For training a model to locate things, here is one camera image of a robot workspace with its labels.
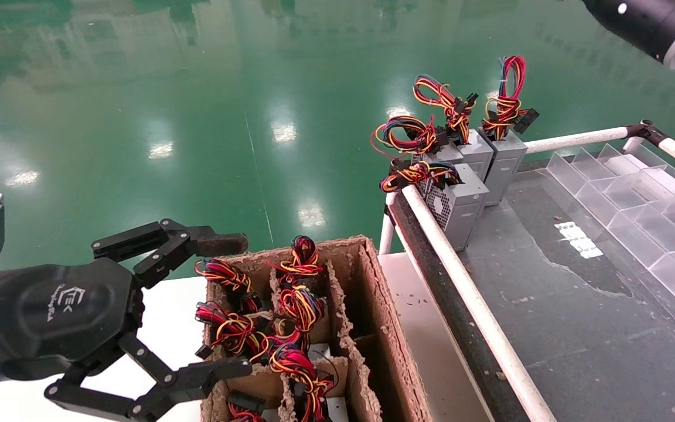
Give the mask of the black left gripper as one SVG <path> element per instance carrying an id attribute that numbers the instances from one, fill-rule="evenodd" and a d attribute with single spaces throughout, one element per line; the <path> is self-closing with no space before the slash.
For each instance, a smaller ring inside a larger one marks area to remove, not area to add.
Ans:
<path id="1" fill-rule="evenodd" d="M 64 374 L 45 390 L 60 408 L 115 421 L 158 421 L 176 405 L 205 400 L 220 381 L 249 376 L 246 358 L 172 370 L 137 339 L 144 311 L 133 273 L 101 258 L 0 271 L 0 382 Z M 127 355 L 155 384 L 132 399 L 85 388 Z"/>

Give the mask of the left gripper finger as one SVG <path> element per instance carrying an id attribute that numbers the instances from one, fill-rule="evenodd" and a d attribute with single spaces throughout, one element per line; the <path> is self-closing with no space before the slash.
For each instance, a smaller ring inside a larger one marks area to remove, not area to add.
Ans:
<path id="1" fill-rule="evenodd" d="M 216 233 L 210 226 L 185 226 L 163 219 L 94 241 L 94 258 L 115 262 L 148 256 L 134 266 L 140 288 L 150 289 L 191 257 L 236 256 L 248 249 L 244 233 Z"/>

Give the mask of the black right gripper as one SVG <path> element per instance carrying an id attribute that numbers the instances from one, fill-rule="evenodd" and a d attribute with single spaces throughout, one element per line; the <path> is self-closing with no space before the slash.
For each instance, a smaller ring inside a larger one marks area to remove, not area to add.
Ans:
<path id="1" fill-rule="evenodd" d="M 675 41 L 675 1 L 584 1 L 610 33 L 663 62 Z"/>

